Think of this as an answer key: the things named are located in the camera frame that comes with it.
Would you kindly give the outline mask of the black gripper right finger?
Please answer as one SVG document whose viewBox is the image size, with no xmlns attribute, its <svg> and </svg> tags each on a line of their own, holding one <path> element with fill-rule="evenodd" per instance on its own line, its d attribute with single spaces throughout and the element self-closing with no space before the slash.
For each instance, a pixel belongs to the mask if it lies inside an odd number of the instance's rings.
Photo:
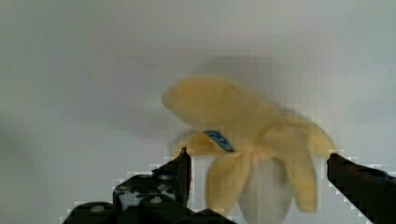
<svg viewBox="0 0 396 224">
<path fill-rule="evenodd" d="M 327 178 L 373 224 L 396 223 L 394 176 L 332 153 Z"/>
</svg>

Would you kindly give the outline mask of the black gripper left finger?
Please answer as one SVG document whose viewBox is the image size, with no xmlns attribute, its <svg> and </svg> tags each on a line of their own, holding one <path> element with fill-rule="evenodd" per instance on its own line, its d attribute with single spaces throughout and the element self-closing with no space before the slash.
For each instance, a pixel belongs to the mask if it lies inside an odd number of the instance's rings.
<svg viewBox="0 0 396 224">
<path fill-rule="evenodd" d="M 188 208 L 191 157 L 182 148 L 176 158 L 118 184 L 113 201 L 76 206 L 63 224 L 236 224 L 211 210 Z"/>
</svg>

